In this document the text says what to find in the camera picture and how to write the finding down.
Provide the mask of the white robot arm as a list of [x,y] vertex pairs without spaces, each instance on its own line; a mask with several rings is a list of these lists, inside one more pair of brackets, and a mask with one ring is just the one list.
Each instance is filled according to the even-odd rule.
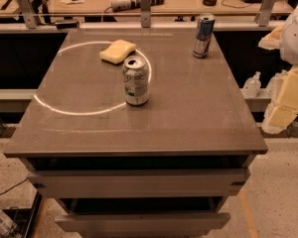
[[264,132],[278,134],[298,115],[298,5],[284,24],[262,38],[258,46],[267,50],[278,49],[281,59],[292,65],[283,76],[278,93],[271,98],[262,123]]

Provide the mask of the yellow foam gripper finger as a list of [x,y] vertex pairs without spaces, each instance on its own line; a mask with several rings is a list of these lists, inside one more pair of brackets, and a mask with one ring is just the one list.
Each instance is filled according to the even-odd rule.
[[278,134],[298,116],[298,65],[285,73],[280,90],[264,114],[261,128],[265,133]]
[[259,41],[258,46],[266,50],[279,50],[282,31],[283,25],[276,27]]

